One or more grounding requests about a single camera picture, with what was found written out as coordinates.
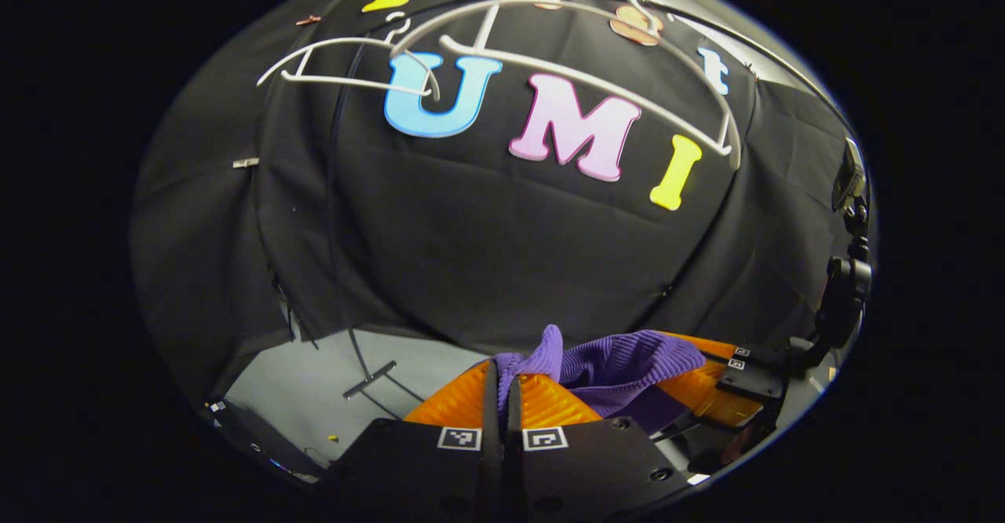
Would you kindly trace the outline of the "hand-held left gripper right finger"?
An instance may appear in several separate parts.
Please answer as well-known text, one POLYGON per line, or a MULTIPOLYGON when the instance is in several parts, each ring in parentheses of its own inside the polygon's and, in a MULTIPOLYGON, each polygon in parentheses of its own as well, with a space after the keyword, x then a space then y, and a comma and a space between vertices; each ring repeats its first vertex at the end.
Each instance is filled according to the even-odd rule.
POLYGON ((524 387, 507 398, 507 521, 629 522, 693 490, 630 417, 527 429, 524 387))

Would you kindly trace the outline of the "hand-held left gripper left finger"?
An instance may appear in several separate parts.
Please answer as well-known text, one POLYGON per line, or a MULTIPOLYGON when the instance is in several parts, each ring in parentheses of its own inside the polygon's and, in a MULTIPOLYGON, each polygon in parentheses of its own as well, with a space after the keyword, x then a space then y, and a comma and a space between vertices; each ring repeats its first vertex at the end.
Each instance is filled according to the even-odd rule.
POLYGON ((323 474, 317 491, 338 522, 498 521, 495 362, 468 369, 410 420, 374 420, 323 474))

